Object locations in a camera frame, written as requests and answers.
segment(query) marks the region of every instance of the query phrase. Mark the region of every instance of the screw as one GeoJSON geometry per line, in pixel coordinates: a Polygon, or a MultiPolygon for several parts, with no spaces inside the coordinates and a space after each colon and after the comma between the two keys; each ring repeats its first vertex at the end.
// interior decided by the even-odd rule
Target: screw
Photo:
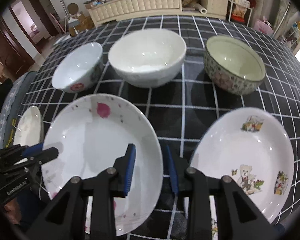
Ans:
{"type": "Polygon", "coordinates": [[[108,174],[115,174],[116,171],[117,170],[114,167],[110,167],[110,168],[107,169],[108,174]]]}
{"type": "Polygon", "coordinates": [[[189,174],[194,174],[195,173],[195,168],[194,167],[188,167],[186,169],[186,171],[189,173],[189,174]]]}
{"type": "Polygon", "coordinates": [[[73,184],[77,184],[77,183],[80,181],[80,177],[74,176],[74,177],[71,178],[70,181],[71,181],[71,183],[73,183],[73,184]]]}
{"type": "Polygon", "coordinates": [[[222,177],[222,180],[225,182],[225,183],[230,183],[232,181],[231,177],[230,176],[223,176],[222,177]]]}

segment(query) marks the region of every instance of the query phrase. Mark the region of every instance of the tufted drawer front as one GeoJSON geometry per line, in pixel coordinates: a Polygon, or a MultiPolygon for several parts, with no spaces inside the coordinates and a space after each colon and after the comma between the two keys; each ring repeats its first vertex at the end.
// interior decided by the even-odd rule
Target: tufted drawer front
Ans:
{"type": "Polygon", "coordinates": [[[145,10],[179,9],[179,1],[180,0],[119,0],[108,2],[100,7],[93,8],[91,13],[98,22],[122,14],[145,10]]]}

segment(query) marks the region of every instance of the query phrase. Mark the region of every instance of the bowl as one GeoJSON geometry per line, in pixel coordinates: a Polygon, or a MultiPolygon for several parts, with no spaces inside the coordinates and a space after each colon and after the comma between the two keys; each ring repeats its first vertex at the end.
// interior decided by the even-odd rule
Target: bowl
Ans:
{"type": "MultiPolygon", "coordinates": [[[[272,223],[293,181],[293,149],[287,132],[274,116],[258,108],[239,108],[209,128],[190,166],[218,179],[231,176],[272,223]]],[[[210,203],[211,217],[216,221],[213,197],[210,203]]]]}
{"type": "Polygon", "coordinates": [[[252,93],[266,76],[261,57],[242,41],[227,36],[208,39],[204,69],[218,87],[236,95],[252,93]]]}
{"type": "Polygon", "coordinates": [[[146,29],[118,40],[109,51],[109,62],[126,82],[141,88],[159,87],[180,71],[186,43],[173,31],[146,29]]]}
{"type": "MultiPolygon", "coordinates": [[[[162,153],[157,135],[145,115],[127,100],[108,94],[81,97],[55,118],[43,149],[56,147],[58,158],[42,165],[42,176],[53,198],[73,176],[97,176],[136,146],[131,189],[126,198],[114,198],[116,233],[140,226],[155,208],[163,180],[162,153]]],[[[86,232],[90,233],[92,198],[88,200],[86,232]]]]}
{"type": "Polygon", "coordinates": [[[102,46],[91,42],[69,53],[52,77],[52,86],[67,93],[92,87],[102,73],[102,46]]]}

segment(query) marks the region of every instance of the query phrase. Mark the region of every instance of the small white plate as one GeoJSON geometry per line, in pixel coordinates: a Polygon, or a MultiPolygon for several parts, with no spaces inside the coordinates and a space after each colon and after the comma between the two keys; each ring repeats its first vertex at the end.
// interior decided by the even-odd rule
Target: small white plate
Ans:
{"type": "MultiPolygon", "coordinates": [[[[32,146],[43,141],[43,124],[40,110],[36,106],[29,107],[20,118],[16,133],[13,139],[13,145],[32,146]]],[[[15,163],[19,164],[27,161],[27,158],[15,163]]]]}
{"type": "MultiPolygon", "coordinates": [[[[209,177],[231,176],[271,223],[287,200],[293,162],[289,137],[278,120],[266,111],[246,107],[225,114],[209,128],[190,165],[209,177]]],[[[210,204],[217,237],[213,197],[210,204]]]]}
{"type": "MultiPolygon", "coordinates": [[[[136,146],[131,190],[115,198],[117,235],[140,226],[151,214],[162,188],[163,164],[158,138],[148,119],[123,98],[94,94],[66,106],[51,124],[43,149],[59,150],[57,159],[42,165],[50,198],[73,176],[97,176],[125,154],[129,143],[136,146]]],[[[89,199],[86,232],[90,233],[92,197],[89,199]]]]}

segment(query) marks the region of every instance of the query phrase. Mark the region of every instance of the black and white grid tablecloth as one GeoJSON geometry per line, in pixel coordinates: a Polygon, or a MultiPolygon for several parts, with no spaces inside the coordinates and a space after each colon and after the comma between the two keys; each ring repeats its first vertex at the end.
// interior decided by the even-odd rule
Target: black and white grid tablecloth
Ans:
{"type": "MultiPolygon", "coordinates": [[[[292,187],[274,223],[300,206],[300,64],[282,43],[267,35],[229,22],[206,17],[162,16],[111,22],[87,31],[59,45],[39,70],[23,99],[18,117],[32,105],[39,107],[46,133],[51,122],[70,102],[92,93],[121,96],[137,106],[153,125],[159,141],[188,161],[199,139],[223,114],[239,107],[264,109],[286,129],[294,152],[292,187]],[[108,61],[115,41],[130,32],[146,28],[166,28],[180,34],[187,44],[181,72],[170,83],[156,89],[140,89],[116,75],[108,61]],[[247,96],[229,94],[213,83],[204,71],[203,51],[213,35],[229,35],[248,44],[263,59],[267,76],[260,87],[247,96]],[[97,85],[68,94],[51,85],[58,64],[75,48],[99,42],[104,50],[105,68],[97,85]]],[[[120,239],[185,239],[186,219],[183,200],[171,194],[169,176],[164,170],[162,194],[155,210],[139,228],[120,239]]]]}

